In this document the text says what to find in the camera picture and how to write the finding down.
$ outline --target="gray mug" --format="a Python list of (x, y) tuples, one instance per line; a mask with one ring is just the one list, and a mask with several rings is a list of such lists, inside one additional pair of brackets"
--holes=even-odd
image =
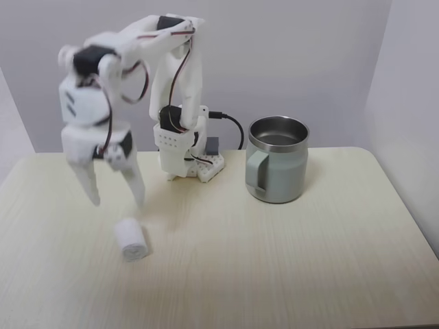
[(289, 117), (258, 119), (248, 130), (246, 185), (264, 202), (282, 204), (303, 192), (309, 130)]

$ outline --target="white robotic arm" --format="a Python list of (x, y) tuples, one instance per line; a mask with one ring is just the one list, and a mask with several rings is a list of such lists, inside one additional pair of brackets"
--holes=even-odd
[[(66, 46), (58, 61), (67, 69), (60, 85), (62, 145), (91, 201), (100, 202), (93, 168), (94, 160), (105, 160), (121, 171), (137, 203), (144, 200), (145, 187), (137, 164), (137, 149), (130, 125), (113, 120), (113, 110), (122, 101), (135, 103), (150, 83), (148, 63), (157, 64), (150, 99), (150, 116), (161, 167), (170, 178), (195, 176), (208, 181), (224, 167), (221, 156), (203, 158), (209, 110), (200, 106), (202, 64), (197, 32), (204, 20), (176, 15), (148, 16), (119, 33), (104, 32), (84, 43), (83, 48)], [(142, 68), (145, 85), (138, 100), (121, 92), (121, 83)], [(181, 107), (172, 106), (178, 85)]]

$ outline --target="mug rim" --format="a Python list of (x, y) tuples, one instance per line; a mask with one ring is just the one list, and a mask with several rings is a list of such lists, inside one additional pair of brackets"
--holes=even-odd
[[(292, 120), (295, 121), (299, 124), (301, 124), (306, 130), (307, 130), (307, 136), (302, 139), (300, 142), (298, 143), (294, 143), (294, 144), (289, 144), (289, 145), (273, 145), (273, 144), (269, 144), (269, 143), (265, 143), (263, 141), (260, 141), (259, 139), (257, 139), (255, 136), (253, 136), (252, 134), (252, 127), (255, 123), (265, 120), (265, 119), (271, 119), (271, 118), (282, 118), (282, 119), (287, 119), (287, 120)], [(249, 141), (256, 147), (258, 147), (259, 149), (262, 149), (264, 151), (268, 151), (268, 152), (274, 152), (274, 153), (290, 153), (293, 151), (298, 151), (299, 149), (303, 149), (305, 147), (307, 147), (307, 141), (309, 138), (309, 128), (307, 125), (305, 125), (303, 122), (299, 121), (298, 119), (295, 118), (291, 118), (291, 117), (287, 117), (285, 115), (269, 115), (266, 117), (262, 117), (259, 119), (254, 120), (250, 126), (248, 127), (248, 139)]]

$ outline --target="paper roll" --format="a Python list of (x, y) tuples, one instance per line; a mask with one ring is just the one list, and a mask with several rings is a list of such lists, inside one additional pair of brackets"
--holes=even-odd
[(117, 244), (127, 262), (135, 262), (147, 256), (148, 247), (142, 233), (142, 227), (136, 219), (121, 220), (115, 225), (115, 234)]

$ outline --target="wall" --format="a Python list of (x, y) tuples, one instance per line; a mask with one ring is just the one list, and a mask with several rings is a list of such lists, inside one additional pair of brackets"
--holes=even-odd
[[(0, 6), (0, 65), (12, 95), (35, 150), (60, 151), (61, 46), (166, 12), (208, 21), (203, 102), (212, 110), (237, 117), (245, 129), (258, 117), (287, 114), (309, 125), (311, 146), (352, 145), (363, 127), (359, 113), (390, 0), (3, 0)], [(155, 149), (147, 100), (121, 116), (132, 122), (140, 149)], [(214, 122), (209, 134), (221, 136), (222, 147), (239, 143), (229, 122)]]
[(366, 105), (370, 148), (439, 254), (439, 1), (392, 4)]
[(0, 69), (0, 186), (17, 161), (33, 153), (29, 136)]

